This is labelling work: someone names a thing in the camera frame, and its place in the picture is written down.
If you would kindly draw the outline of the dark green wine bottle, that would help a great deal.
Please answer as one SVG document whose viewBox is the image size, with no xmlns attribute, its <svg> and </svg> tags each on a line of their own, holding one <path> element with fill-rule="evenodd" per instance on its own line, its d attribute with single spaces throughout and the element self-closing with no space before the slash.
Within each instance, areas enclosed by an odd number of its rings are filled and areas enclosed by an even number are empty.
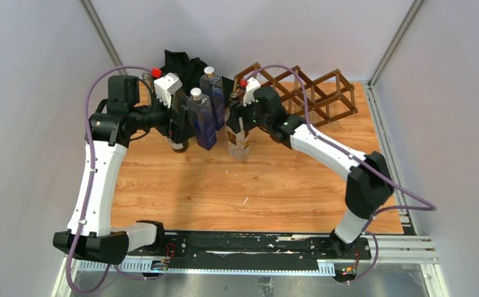
<svg viewBox="0 0 479 297">
<path fill-rule="evenodd" d="M 180 143 L 176 143 L 172 139 L 167 138 L 167 141 L 168 141 L 171 149 L 176 153 L 183 153 L 189 148 L 189 141 L 188 140 L 184 140 Z"/>
</svg>

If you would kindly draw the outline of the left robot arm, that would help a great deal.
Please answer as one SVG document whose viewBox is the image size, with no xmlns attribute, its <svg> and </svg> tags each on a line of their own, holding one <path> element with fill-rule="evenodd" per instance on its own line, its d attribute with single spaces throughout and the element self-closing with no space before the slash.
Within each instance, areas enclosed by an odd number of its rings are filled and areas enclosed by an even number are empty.
<svg viewBox="0 0 479 297">
<path fill-rule="evenodd" d="M 111 225 L 119 169 L 137 132 L 156 129 L 178 153 L 197 134 L 176 74 L 153 77 L 151 105 L 140 105 L 139 83 L 133 75 L 110 77 L 108 98 L 87 120 L 85 169 L 76 209 L 66 231 L 53 237 L 53 246 L 75 259 L 118 265 L 136 249 L 153 256 L 168 255 L 173 249 L 158 221 L 139 220 L 123 228 Z"/>
</svg>

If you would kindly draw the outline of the blue bottle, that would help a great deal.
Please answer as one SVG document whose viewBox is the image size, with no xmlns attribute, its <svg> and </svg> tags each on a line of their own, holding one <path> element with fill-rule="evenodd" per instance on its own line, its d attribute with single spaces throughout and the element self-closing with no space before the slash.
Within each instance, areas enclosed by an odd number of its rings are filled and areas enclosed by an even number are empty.
<svg viewBox="0 0 479 297">
<path fill-rule="evenodd" d="M 200 88 L 192 88 L 187 106 L 191 115 L 191 121 L 198 130 L 197 143 L 206 150 L 211 150 L 217 142 L 214 117 L 210 98 L 202 93 Z"/>
<path fill-rule="evenodd" d="M 215 73 L 213 67 L 207 66 L 199 79 L 199 86 L 202 93 L 210 98 L 215 129 L 219 131 L 225 125 L 226 109 L 222 77 Z"/>
</svg>

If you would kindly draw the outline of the clear bottle with dark label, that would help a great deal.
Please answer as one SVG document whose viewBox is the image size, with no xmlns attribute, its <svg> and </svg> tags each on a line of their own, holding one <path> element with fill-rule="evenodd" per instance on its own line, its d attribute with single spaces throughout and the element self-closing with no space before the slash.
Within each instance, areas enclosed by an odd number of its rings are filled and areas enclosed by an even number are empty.
<svg viewBox="0 0 479 297">
<path fill-rule="evenodd" d="M 187 105 L 186 101 L 188 96 L 183 90 L 183 83 L 176 73 L 168 73 L 168 75 L 174 79 L 174 92 L 172 94 L 172 107 L 178 113 L 181 114 Z"/>
</svg>

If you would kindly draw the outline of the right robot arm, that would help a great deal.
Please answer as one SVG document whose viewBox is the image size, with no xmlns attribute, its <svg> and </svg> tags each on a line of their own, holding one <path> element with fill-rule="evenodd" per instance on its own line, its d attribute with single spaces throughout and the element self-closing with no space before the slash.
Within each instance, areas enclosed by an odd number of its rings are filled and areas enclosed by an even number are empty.
<svg viewBox="0 0 479 297">
<path fill-rule="evenodd" d="M 384 156 L 353 150 L 309 127 L 301 116 L 287 113 L 270 87 L 257 88 L 252 95 L 245 103 L 238 93 L 231 93 L 227 128 L 248 132 L 258 127 L 276 143 L 314 158 L 346 182 L 346 211 L 329 235 L 329 248 L 338 258 L 348 257 L 373 213 L 394 192 Z"/>
</svg>

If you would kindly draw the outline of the clear bottle black cap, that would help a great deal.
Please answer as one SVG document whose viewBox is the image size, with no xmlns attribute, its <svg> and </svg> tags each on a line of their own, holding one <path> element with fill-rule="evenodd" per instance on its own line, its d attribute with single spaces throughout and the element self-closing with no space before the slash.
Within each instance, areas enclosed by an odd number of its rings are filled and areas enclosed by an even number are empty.
<svg viewBox="0 0 479 297">
<path fill-rule="evenodd" d="M 239 94 L 237 92 L 231 92 L 229 98 L 229 109 L 225 115 L 225 124 L 227 132 L 227 144 L 229 154 L 239 160 L 244 160 L 249 154 L 249 136 L 248 131 L 241 130 L 239 133 L 234 133 L 231 128 L 228 127 L 228 118 L 230 115 L 230 104 L 240 101 Z"/>
</svg>

